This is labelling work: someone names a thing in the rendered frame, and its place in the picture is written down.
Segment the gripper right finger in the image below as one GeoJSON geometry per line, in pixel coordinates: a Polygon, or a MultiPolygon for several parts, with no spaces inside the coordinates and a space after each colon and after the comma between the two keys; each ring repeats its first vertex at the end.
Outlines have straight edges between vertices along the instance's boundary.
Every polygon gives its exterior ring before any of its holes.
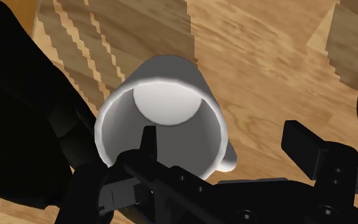
{"type": "Polygon", "coordinates": [[[325,141],[296,120],[284,123],[282,150],[314,180],[305,224],[358,224],[358,151],[325,141]]]}

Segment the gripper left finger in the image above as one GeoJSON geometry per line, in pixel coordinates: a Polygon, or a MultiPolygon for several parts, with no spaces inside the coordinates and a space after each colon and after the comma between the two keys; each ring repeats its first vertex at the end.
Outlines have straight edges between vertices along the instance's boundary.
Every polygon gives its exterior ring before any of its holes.
{"type": "Polygon", "coordinates": [[[205,201],[212,185],[179,166],[157,161],[156,127],[145,126],[138,149],[120,153],[119,170],[141,182],[135,189],[138,203],[120,209],[138,224],[226,224],[205,201]]]}

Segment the white mug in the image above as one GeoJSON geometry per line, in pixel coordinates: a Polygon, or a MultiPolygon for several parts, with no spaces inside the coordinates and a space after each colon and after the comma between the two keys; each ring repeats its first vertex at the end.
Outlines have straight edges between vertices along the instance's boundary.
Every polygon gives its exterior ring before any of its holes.
{"type": "Polygon", "coordinates": [[[147,125],[156,127],[157,160],[167,167],[207,179],[237,166],[221,108],[185,58],[148,59],[106,99],[94,127],[102,161],[111,167],[121,152],[138,148],[147,125]]]}

